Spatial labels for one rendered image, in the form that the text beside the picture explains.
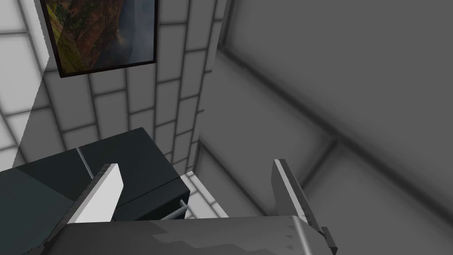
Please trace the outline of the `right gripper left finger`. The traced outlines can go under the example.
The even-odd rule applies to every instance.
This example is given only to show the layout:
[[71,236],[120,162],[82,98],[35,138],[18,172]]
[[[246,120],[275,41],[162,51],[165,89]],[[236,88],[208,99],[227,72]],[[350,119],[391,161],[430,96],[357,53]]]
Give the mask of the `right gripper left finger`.
[[73,223],[110,222],[122,190],[118,164],[105,164],[57,224],[56,231]]

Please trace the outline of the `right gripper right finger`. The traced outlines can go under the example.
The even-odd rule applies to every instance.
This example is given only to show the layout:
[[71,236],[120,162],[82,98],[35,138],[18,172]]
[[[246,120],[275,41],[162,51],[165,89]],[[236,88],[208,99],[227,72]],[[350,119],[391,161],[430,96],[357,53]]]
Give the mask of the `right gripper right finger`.
[[307,198],[285,159],[273,160],[271,185],[279,215],[298,216],[323,234]]

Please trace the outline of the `dark cabinet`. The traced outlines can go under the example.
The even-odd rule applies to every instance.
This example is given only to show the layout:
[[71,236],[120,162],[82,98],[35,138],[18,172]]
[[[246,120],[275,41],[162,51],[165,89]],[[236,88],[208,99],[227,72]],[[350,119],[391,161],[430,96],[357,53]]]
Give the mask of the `dark cabinet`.
[[107,163],[123,180],[115,221],[159,220],[188,202],[188,187],[137,128],[0,172],[0,255],[39,246]]

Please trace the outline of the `framed landscape picture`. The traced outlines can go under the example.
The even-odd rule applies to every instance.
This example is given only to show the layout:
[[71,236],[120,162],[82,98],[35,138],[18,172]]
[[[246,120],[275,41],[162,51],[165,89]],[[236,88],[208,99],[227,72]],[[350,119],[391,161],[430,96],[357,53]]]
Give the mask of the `framed landscape picture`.
[[154,64],[159,0],[39,0],[62,78]]

